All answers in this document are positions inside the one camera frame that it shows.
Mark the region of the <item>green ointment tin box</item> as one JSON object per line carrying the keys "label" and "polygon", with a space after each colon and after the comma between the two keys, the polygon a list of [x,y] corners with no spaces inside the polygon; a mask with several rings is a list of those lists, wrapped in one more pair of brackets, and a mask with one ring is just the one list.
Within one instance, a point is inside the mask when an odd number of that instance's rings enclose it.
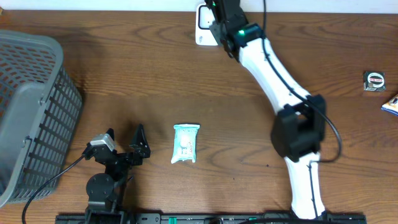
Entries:
{"label": "green ointment tin box", "polygon": [[363,74],[364,91],[385,91],[386,80],[384,72],[367,71]]}

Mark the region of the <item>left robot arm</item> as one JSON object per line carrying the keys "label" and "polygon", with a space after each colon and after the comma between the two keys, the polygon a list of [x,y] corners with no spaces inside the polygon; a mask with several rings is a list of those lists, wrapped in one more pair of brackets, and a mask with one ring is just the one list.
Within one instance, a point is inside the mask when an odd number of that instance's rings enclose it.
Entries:
{"label": "left robot arm", "polygon": [[85,223],[132,223],[134,215],[123,209],[124,192],[129,171],[140,166],[150,157],[144,127],[140,124],[129,145],[131,152],[118,153],[114,140],[114,130],[109,128],[104,134],[95,136],[83,151],[86,160],[93,158],[105,166],[105,171],[93,175],[86,185],[88,207]]}

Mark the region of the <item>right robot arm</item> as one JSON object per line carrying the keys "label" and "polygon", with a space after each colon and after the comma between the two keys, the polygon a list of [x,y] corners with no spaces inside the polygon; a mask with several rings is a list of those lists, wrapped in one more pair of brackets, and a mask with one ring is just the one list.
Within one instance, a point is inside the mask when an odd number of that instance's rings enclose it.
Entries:
{"label": "right robot arm", "polygon": [[325,100],[312,96],[289,74],[274,53],[265,30],[250,23],[239,1],[206,0],[214,16],[210,30],[218,45],[255,78],[275,113],[271,142],[287,164],[291,209],[299,219],[315,220],[325,212],[320,196],[318,161],[325,133]]}

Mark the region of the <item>snack bag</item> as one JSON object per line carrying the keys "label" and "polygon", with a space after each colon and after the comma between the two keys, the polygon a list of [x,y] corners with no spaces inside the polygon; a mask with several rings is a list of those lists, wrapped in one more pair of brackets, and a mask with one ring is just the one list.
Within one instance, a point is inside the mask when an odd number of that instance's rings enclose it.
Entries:
{"label": "snack bag", "polygon": [[381,109],[395,116],[398,116],[398,95],[395,95],[388,102],[384,103],[381,106]]}

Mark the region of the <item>light blue wipes pack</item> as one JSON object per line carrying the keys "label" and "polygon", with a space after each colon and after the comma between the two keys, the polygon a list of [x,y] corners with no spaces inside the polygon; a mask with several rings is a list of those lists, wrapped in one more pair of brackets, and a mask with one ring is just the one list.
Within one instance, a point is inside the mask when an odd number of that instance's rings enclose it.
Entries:
{"label": "light blue wipes pack", "polygon": [[199,124],[175,124],[174,149],[171,163],[191,160],[196,163],[196,145]]}

